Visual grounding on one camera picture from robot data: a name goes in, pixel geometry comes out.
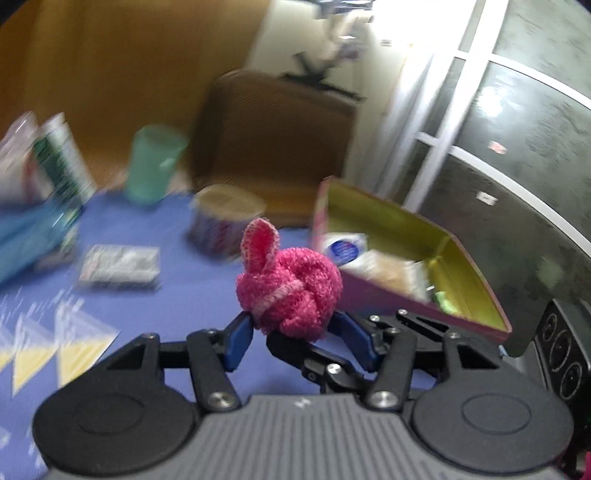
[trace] blue sticker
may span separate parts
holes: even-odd
[[[337,267],[340,267],[355,260],[359,256],[359,248],[348,240],[337,240],[330,245],[330,253]]]

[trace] pink scrubber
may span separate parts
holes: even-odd
[[[264,333],[279,330],[310,342],[326,330],[343,291],[339,269],[309,248],[279,251],[279,233],[264,219],[253,220],[241,243],[245,272],[236,295]]]

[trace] pink box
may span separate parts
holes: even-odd
[[[322,251],[322,235],[329,232],[365,233],[369,248],[424,261],[430,283],[445,292],[460,314],[449,315],[434,303],[421,303],[346,271],[338,309],[363,316],[405,309],[480,333],[497,344],[511,334],[511,324],[474,260],[455,236],[433,222],[329,177],[319,187],[311,247]]]

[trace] white label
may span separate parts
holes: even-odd
[[[507,153],[507,148],[501,145],[499,142],[491,141],[491,143],[488,144],[488,148],[499,155],[505,155]]]
[[[312,401],[309,400],[308,398],[301,398],[299,400],[296,400],[294,402],[294,405],[298,408],[301,408],[302,410],[306,407],[309,407],[310,405],[312,405]]]
[[[492,195],[489,195],[488,193],[485,193],[485,192],[478,192],[478,194],[476,195],[476,198],[478,200],[480,200],[481,202],[484,202],[487,205],[490,205],[491,207],[498,200],[496,197],[493,197]]]

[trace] round button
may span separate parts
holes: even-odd
[[[556,325],[558,324],[558,318],[555,313],[552,313],[548,316],[546,321],[544,322],[544,326],[542,327],[542,338],[545,342],[548,342],[554,332],[556,331]]]
[[[127,395],[108,394],[83,403],[75,419],[88,433],[112,435],[133,428],[144,416],[144,406]]]
[[[550,359],[548,361],[553,372],[560,370],[566,362],[572,340],[572,337],[566,330],[562,330],[562,332],[556,336],[552,348],[550,349]]]
[[[462,405],[462,417],[468,425],[480,432],[510,435],[527,427],[531,420],[531,410],[519,398],[484,394],[466,400]]]
[[[567,368],[560,381],[560,396],[563,400],[570,400],[577,393],[582,376],[583,368],[580,363],[574,362]]]

